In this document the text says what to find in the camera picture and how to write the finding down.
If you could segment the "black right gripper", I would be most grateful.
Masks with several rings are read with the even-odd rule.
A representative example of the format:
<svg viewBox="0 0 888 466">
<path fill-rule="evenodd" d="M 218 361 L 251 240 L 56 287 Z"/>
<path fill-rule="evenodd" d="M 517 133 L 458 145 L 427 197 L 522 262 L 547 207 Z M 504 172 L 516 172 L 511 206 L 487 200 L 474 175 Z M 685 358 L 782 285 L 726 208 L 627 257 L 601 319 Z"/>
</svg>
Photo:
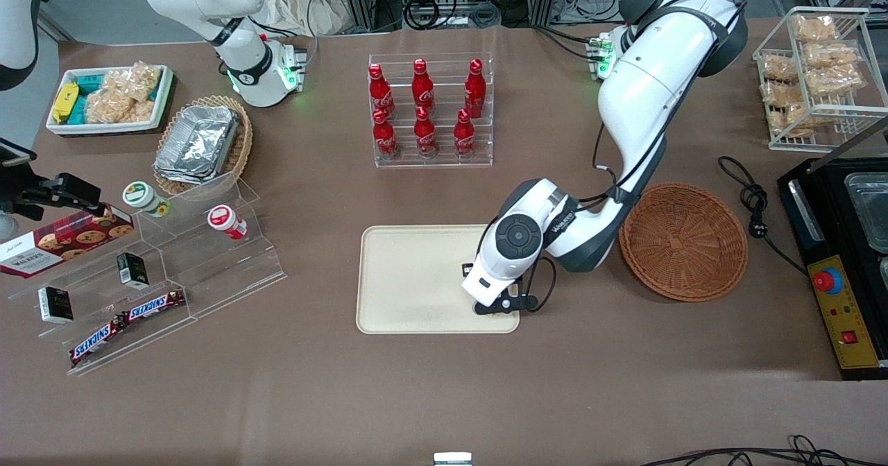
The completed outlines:
<svg viewBox="0 0 888 466">
<path fill-rule="evenodd" d="M 32 221 L 42 220 L 44 208 L 23 202 L 26 190 L 39 185 L 41 178 L 32 169 L 1 169 L 1 210 L 4 214 L 19 214 Z M 101 188 L 69 173 L 40 182 L 45 205 L 76 208 L 86 212 L 102 212 Z"/>
</svg>

